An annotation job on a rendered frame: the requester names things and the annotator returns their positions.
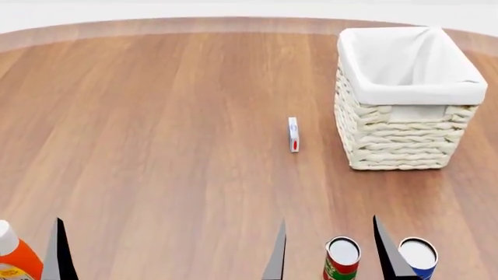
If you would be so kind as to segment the orange bottle with white cap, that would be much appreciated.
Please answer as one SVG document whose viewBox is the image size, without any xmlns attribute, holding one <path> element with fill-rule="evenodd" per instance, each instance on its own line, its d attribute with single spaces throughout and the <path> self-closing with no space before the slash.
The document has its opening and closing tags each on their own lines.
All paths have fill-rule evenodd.
<svg viewBox="0 0 498 280">
<path fill-rule="evenodd" d="M 0 280 L 40 280 L 43 263 L 12 226 L 0 220 Z"/>
</svg>

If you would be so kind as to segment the small white cream cheese box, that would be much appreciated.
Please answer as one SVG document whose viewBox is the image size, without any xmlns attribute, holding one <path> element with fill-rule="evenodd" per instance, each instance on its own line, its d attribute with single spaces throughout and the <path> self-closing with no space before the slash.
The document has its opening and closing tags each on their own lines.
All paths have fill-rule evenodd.
<svg viewBox="0 0 498 280">
<path fill-rule="evenodd" d="M 300 148 L 300 135 L 296 117 L 288 117 L 288 131 L 290 152 L 297 153 Z"/>
</svg>

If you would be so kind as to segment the cream woven wicker basket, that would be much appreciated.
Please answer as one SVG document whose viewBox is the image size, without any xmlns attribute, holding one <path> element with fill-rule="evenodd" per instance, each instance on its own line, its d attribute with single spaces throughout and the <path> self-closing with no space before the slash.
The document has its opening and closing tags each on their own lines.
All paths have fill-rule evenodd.
<svg viewBox="0 0 498 280">
<path fill-rule="evenodd" d="M 439 118 L 394 121 L 390 105 L 358 102 L 345 68 L 335 77 L 335 124 L 354 170 L 438 170 L 458 147 L 476 106 L 444 107 Z"/>
</svg>

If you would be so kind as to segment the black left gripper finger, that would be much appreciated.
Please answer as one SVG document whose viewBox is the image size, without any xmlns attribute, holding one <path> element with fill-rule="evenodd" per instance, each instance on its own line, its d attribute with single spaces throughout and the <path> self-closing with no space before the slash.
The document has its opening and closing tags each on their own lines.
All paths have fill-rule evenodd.
<svg viewBox="0 0 498 280">
<path fill-rule="evenodd" d="M 79 280 L 72 262 L 65 224 L 60 218 L 55 219 L 51 230 L 41 280 Z"/>
</svg>

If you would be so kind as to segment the blue labelled tin can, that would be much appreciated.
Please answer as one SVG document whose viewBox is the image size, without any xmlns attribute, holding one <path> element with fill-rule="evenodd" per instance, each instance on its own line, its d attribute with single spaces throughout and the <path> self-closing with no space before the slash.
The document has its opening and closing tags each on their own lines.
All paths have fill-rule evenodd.
<svg viewBox="0 0 498 280">
<path fill-rule="evenodd" d="M 439 254 L 430 242 L 419 237 L 406 237 L 398 245 L 398 251 L 422 280 L 431 280 Z"/>
</svg>

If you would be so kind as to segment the white cloth basket liner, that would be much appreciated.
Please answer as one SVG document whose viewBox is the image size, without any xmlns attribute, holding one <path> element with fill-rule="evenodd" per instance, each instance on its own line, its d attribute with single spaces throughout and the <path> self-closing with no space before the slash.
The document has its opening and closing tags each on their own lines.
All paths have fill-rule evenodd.
<svg viewBox="0 0 498 280">
<path fill-rule="evenodd" d="M 439 120 L 451 106 L 481 104 L 488 86 L 436 27 L 349 28 L 338 55 L 357 101 L 392 107 L 391 121 Z"/>
</svg>

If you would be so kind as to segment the red labelled tin can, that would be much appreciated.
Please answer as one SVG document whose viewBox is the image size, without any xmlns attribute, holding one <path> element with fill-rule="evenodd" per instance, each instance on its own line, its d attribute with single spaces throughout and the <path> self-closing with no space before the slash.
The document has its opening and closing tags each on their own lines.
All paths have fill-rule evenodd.
<svg viewBox="0 0 498 280">
<path fill-rule="evenodd" d="M 361 249 L 355 240 L 337 236 L 325 244 L 323 280 L 355 280 Z"/>
</svg>

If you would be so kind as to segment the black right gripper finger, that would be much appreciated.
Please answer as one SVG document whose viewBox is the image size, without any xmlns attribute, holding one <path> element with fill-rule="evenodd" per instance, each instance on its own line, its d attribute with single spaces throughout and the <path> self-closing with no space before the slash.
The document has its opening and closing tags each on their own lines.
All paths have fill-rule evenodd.
<svg viewBox="0 0 498 280">
<path fill-rule="evenodd" d="M 418 280 L 377 216 L 373 216 L 373 234 L 384 280 Z"/>
<path fill-rule="evenodd" d="M 286 222 L 282 220 L 275 239 L 274 249 L 261 280 L 282 280 L 286 254 Z"/>
</svg>

